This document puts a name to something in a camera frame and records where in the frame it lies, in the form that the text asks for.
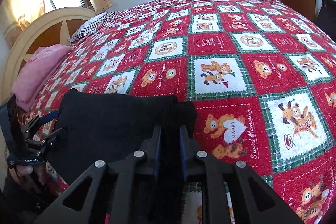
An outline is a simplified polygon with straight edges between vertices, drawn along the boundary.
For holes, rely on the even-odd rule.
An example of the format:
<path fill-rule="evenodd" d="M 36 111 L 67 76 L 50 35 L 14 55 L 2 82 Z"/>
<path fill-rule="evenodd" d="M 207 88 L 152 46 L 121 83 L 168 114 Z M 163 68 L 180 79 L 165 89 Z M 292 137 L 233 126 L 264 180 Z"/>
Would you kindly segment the black pants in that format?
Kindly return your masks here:
<path fill-rule="evenodd" d="M 139 223 L 180 223 L 182 220 L 182 165 L 179 129 L 193 134 L 197 112 L 192 102 L 175 95 L 134 97 L 90 94 L 71 89 L 63 96 L 55 128 L 62 128 L 48 154 L 51 166 L 68 184 L 96 160 L 114 162 L 137 151 L 161 126 L 160 180 L 156 188 L 139 185 L 140 203 L 133 210 Z"/>

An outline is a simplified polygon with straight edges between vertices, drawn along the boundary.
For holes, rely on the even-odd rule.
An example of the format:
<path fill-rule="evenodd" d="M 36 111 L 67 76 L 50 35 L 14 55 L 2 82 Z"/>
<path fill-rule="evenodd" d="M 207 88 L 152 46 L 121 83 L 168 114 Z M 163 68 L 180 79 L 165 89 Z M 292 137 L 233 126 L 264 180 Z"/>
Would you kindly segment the red patchwork bedspread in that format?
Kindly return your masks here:
<path fill-rule="evenodd" d="M 194 138 L 245 161 L 304 223 L 335 201 L 335 42 L 276 0 L 154 0 L 76 40 L 28 122 L 70 89 L 194 103 Z"/>

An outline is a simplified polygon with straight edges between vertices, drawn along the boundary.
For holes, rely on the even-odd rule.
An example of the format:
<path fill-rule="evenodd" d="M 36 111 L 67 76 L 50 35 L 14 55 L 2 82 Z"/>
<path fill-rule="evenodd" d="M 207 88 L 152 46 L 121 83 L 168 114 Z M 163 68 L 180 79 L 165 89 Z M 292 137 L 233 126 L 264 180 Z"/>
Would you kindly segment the striped pillow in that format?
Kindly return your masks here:
<path fill-rule="evenodd" d="M 113 19 L 117 15 L 117 11 L 106 11 L 83 23 L 68 39 L 70 43 L 74 43 L 95 32 L 102 24 Z"/>

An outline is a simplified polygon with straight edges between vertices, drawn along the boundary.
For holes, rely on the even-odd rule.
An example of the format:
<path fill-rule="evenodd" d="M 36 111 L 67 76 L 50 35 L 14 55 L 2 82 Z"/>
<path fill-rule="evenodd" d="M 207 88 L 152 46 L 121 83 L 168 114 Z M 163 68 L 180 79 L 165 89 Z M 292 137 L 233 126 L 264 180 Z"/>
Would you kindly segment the cream wooden headboard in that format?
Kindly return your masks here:
<path fill-rule="evenodd" d="M 11 47 L 1 75 L 1 100 L 10 95 L 11 85 L 39 47 L 70 45 L 68 39 L 72 34 L 94 16 L 96 13 L 90 9 L 65 7 L 48 12 L 33 21 Z"/>

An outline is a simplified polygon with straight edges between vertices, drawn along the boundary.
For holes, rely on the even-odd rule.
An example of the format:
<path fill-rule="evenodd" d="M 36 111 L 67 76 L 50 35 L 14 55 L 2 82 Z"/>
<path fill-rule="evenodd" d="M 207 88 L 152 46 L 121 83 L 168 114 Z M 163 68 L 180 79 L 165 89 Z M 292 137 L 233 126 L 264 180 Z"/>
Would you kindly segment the left yellow curtain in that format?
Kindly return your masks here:
<path fill-rule="evenodd" d="M 44 13 L 44 0 L 3 0 L 1 34 L 7 45 L 12 47 L 19 35 Z"/>

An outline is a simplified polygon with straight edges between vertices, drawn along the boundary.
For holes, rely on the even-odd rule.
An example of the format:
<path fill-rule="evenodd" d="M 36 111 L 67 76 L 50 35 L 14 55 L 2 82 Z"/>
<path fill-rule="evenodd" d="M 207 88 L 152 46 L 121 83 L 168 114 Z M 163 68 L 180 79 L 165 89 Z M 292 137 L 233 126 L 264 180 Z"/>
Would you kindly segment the black folding chair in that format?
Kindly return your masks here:
<path fill-rule="evenodd" d="M 315 20 L 315 25 L 331 37 L 335 42 L 336 38 L 336 2 L 323 0 L 321 9 Z"/>

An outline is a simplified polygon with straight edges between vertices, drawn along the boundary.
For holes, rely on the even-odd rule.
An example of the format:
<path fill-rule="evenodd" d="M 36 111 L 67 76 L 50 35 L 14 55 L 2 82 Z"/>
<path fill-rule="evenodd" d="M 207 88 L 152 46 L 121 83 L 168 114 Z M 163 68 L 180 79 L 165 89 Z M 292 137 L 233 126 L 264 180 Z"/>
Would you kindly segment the pink folded blanket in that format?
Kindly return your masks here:
<path fill-rule="evenodd" d="M 29 111 L 37 95 L 70 51 L 70 46 L 55 44 L 39 47 L 21 69 L 11 87 L 17 105 Z"/>

